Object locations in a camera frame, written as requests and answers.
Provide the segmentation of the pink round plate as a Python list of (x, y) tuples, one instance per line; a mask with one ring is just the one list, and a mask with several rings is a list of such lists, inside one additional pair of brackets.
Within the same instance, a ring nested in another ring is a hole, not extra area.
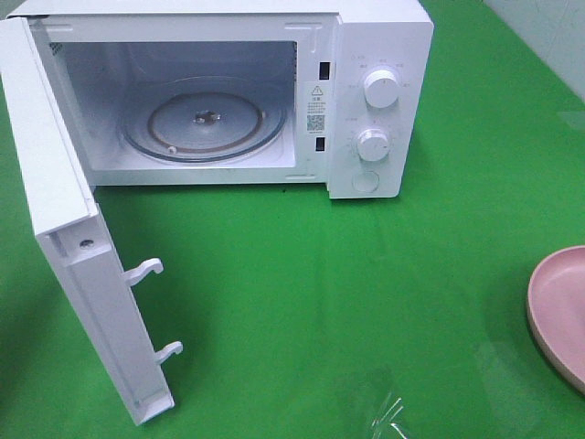
[(584, 247), (551, 253), (535, 268), (526, 296), (532, 334), (553, 367), (584, 392)]

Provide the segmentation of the glass microwave turntable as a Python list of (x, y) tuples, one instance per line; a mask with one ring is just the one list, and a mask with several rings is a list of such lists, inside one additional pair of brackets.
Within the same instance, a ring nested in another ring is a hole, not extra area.
[(122, 134), (135, 149), (164, 161), (226, 161), (272, 141), (292, 102), (286, 85), (235, 77), (144, 85), (124, 109)]

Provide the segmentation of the white microwave oven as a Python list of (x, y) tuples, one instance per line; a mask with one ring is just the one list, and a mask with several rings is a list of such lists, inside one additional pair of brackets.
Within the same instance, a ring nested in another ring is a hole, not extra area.
[(432, 34), (416, 1), (27, 1), (1, 23), (23, 176), (393, 198)]

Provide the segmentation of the white microwave knob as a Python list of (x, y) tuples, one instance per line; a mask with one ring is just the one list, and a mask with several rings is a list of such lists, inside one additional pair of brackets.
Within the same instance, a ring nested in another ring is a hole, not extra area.
[(399, 79), (389, 68), (369, 72), (363, 83), (367, 104), (376, 109), (392, 105), (399, 97)]
[(390, 140), (390, 134), (384, 130), (366, 129), (356, 139), (357, 153), (363, 161), (381, 161), (389, 154)]

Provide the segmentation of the round door release button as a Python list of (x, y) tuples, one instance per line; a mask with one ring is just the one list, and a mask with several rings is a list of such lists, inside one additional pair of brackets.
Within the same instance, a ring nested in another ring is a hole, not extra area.
[(379, 185), (379, 175), (374, 171), (364, 171), (353, 175), (352, 186), (355, 191), (372, 193)]

